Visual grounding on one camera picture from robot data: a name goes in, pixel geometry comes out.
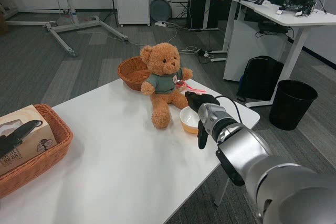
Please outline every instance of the desk leg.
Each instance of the desk leg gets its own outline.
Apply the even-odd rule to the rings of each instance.
[[[205,0],[205,8],[204,8],[204,17],[203,17],[203,30],[206,30],[208,26],[208,18],[210,12],[210,2],[211,0]]]
[[[220,181],[220,185],[218,187],[218,191],[217,191],[217,194],[215,196],[215,202],[214,202],[217,207],[220,206],[220,204],[223,200],[223,196],[224,196],[224,193],[226,191],[226,187],[229,184],[229,181],[230,181],[230,179],[226,174],[224,175],[224,177]]]
[[[290,75],[292,74],[295,63],[297,62],[299,58],[299,55],[304,46],[304,43],[306,42],[309,36],[309,33],[310,33],[310,27],[301,27],[299,29],[298,34],[296,35],[295,41],[292,47],[290,48],[288,57],[286,59],[285,65],[283,67],[283,70],[281,72],[278,82],[289,79]],[[276,92],[277,92],[277,86],[274,89],[274,93],[270,101],[248,102],[245,104],[245,106],[248,108],[251,108],[251,107],[257,107],[257,106],[272,105]]]
[[[245,13],[242,10],[242,7],[239,8],[238,18],[237,20],[244,21],[245,20]]]
[[[233,31],[233,25],[235,23],[237,4],[238,3],[236,1],[231,2],[229,18],[227,20],[227,25],[226,25],[226,30],[225,30],[223,49],[220,50],[220,51],[211,51],[210,53],[212,53],[212,54],[225,54],[225,53],[229,52],[229,46],[230,46],[232,31]]]

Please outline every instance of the white table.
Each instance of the white table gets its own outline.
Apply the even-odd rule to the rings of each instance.
[[[207,27],[208,16],[209,16],[209,12],[207,10],[209,10],[210,1],[211,0],[206,0],[206,3],[205,3],[203,29],[206,29]],[[239,0],[232,0],[232,3],[231,3],[229,18],[227,21],[227,26],[226,26],[226,31],[225,31],[223,49],[220,51],[211,51],[212,54],[228,53],[238,2]],[[254,12],[260,14],[261,16],[264,16],[276,22],[277,24],[280,24],[282,26],[291,26],[293,28],[294,27],[299,28],[296,34],[294,43],[291,46],[290,52],[285,61],[285,65],[283,67],[283,70],[279,77],[278,82],[281,80],[289,79],[293,71],[293,68],[297,62],[297,59],[301,53],[301,50],[304,46],[304,43],[306,42],[309,36],[311,27],[336,25],[336,15],[333,15],[330,13],[325,14],[323,11],[320,11],[318,13],[313,12],[308,17],[296,17],[295,12],[291,12],[291,11],[284,11],[282,15],[276,14],[277,10],[279,9],[279,6],[274,5],[274,4],[257,5],[253,2],[243,1],[243,0],[240,1],[239,3],[252,9]],[[244,18],[245,18],[245,14],[242,12],[242,10],[239,10],[238,19],[244,20]],[[275,98],[276,91],[277,91],[277,88],[275,88],[273,96],[270,101],[249,102],[249,103],[246,103],[245,105],[248,108],[251,108],[254,106],[272,105],[274,98]]]
[[[219,95],[195,81],[187,83]],[[238,120],[232,102],[220,102]],[[252,128],[259,115],[238,107],[243,122]],[[150,98],[121,79],[54,107],[74,134],[69,152],[55,167],[1,200],[0,223],[167,221],[219,165],[211,137],[199,150],[197,136],[180,124],[180,110],[170,109],[172,123],[157,130],[151,122]]]

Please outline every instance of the teddy bear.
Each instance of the teddy bear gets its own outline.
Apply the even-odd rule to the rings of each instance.
[[[141,92],[151,97],[152,123],[158,129],[166,128],[171,120],[168,104],[173,103],[179,109],[188,106],[186,97],[176,89],[176,83],[192,78],[193,72],[188,68],[180,68],[180,54],[169,43],[145,46],[140,57],[151,72],[142,83]]]

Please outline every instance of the teddy bear's ear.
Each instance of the teddy bear's ear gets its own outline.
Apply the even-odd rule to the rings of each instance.
[[[146,64],[148,64],[149,62],[149,56],[152,53],[153,48],[151,46],[145,46],[142,48],[141,52],[140,52],[140,57],[142,59],[142,61]]]

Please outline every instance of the wicker basket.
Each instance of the wicker basket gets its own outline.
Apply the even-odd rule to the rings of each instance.
[[[118,66],[119,77],[133,90],[140,91],[142,82],[133,81],[127,76],[137,70],[146,70],[147,65],[142,61],[140,57],[133,57],[128,60],[123,61]]]
[[[68,152],[73,134],[65,122],[45,104],[34,106],[49,123],[57,145],[0,176],[0,198],[14,192],[60,161]]]

